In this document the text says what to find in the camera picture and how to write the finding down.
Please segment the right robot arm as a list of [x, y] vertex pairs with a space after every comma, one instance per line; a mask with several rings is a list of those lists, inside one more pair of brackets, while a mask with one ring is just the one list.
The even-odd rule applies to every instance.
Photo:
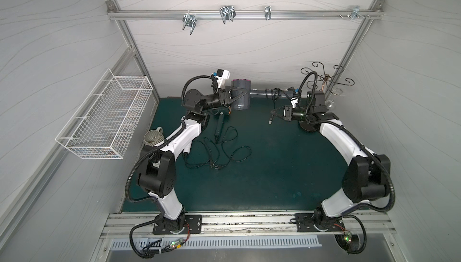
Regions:
[[308, 222], [320, 232], [328, 231], [336, 222], [354, 211], [368, 208], [386, 213], [396, 202], [396, 190], [390, 176], [391, 161], [386, 155], [377, 155], [348, 131], [339, 118], [329, 113], [325, 94], [314, 87], [307, 94], [308, 102], [301, 104], [302, 89], [319, 75], [310, 71], [293, 94], [291, 105], [283, 109], [281, 118], [286, 122], [297, 121], [307, 132], [319, 132], [341, 154], [348, 165], [341, 188], [321, 202]]

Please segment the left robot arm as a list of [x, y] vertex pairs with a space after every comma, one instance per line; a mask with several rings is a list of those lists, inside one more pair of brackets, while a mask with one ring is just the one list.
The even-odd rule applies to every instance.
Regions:
[[181, 153], [189, 153], [193, 140], [206, 128], [209, 110], [230, 108], [241, 98], [250, 97], [248, 86], [226, 86], [226, 75], [216, 73], [211, 80], [212, 93], [204, 95], [189, 85], [202, 76], [189, 79], [181, 92], [181, 105], [187, 110], [180, 126], [155, 146], [146, 146], [128, 175], [124, 188], [126, 201], [155, 202], [160, 220], [173, 233], [181, 233], [186, 224], [186, 210], [175, 193], [176, 160]]

